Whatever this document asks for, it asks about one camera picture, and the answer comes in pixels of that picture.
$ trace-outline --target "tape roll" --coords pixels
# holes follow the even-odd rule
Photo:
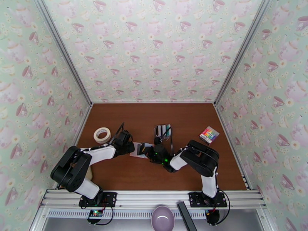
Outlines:
[[[104,137],[104,138],[99,138],[99,135],[101,133],[107,133],[107,135]],[[99,128],[97,129],[95,132],[94,132],[94,140],[99,143],[99,144],[104,144],[106,142],[108,142],[111,138],[111,133],[110,133],[110,130],[108,128],[105,128],[105,127],[102,127],[102,128]]]

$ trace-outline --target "ventilation grille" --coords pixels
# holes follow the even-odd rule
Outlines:
[[[113,219],[151,219],[152,212],[150,210],[119,210],[114,211]],[[182,219],[179,211],[172,211],[175,219]],[[90,210],[82,209],[50,209],[49,218],[72,218],[72,219],[87,219]],[[189,211],[192,219],[205,219],[204,210]],[[105,211],[103,218],[111,218],[111,210]]]

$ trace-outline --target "teapot pattern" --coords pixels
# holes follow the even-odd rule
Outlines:
[[[57,14],[65,19],[77,16],[74,0],[58,5]],[[58,152],[71,145],[71,129],[78,129],[88,104],[35,2],[1,0],[0,11],[0,230],[28,230],[45,190],[54,184],[50,171]],[[83,32],[74,23],[72,29]],[[76,37],[71,47],[87,53],[87,43]],[[85,71],[92,78],[99,74],[96,67]]]
[[[261,0],[45,3],[57,6],[50,14],[92,101],[211,102]],[[156,91],[148,86],[154,80]],[[175,86],[183,92],[171,92]]]
[[[218,103],[252,188],[260,190],[277,230],[308,227],[307,4],[273,1]],[[239,6],[234,11],[241,17]]]

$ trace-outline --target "purple bowl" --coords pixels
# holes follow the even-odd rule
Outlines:
[[[174,214],[168,207],[159,206],[153,211],[151,224],[155,231],[172,231],[175,224]]]

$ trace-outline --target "brown tabletop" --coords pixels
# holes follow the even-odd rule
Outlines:
[[[107,127],[115,134],[122,122],[134,142],[153,143],[154,127],[171,124],[174,151],[211,126],[220,135],[211,144],[219,153],[218,185],[223,190],[245,190],[233,153],[212,104],[95,104],[82,132],[78,147],[97,146],[93,133]],[[170,150],[169,141],[164,145]],[[176,173],[162,165],[127,155],[92,165],[93,182],[109,190],[201,190],[201,177],[189,165]]]

